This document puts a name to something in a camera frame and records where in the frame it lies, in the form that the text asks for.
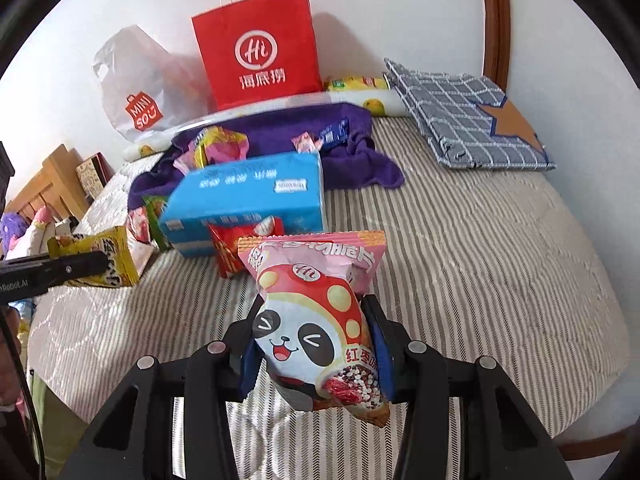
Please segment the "person's hand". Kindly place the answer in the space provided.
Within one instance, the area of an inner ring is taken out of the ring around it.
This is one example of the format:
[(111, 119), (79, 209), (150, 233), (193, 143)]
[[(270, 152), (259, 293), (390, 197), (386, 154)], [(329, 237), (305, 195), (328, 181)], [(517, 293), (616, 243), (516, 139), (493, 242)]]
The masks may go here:
[[(21, 354), (21, 343), (18, 340), (18, 330), (20, 329), (20, 314), (12, 307), (2, 306), (1, 312), (6, 326), (9, 327), (11, 340), (15, 344), (17, 354)], [(21, 396), (20, 378), (13, 363), (9, 345), (6, 338), (1, 336), (1, 356), (0, 356), (0, 396), (2, 413), (13, 411), (16, 401)]]

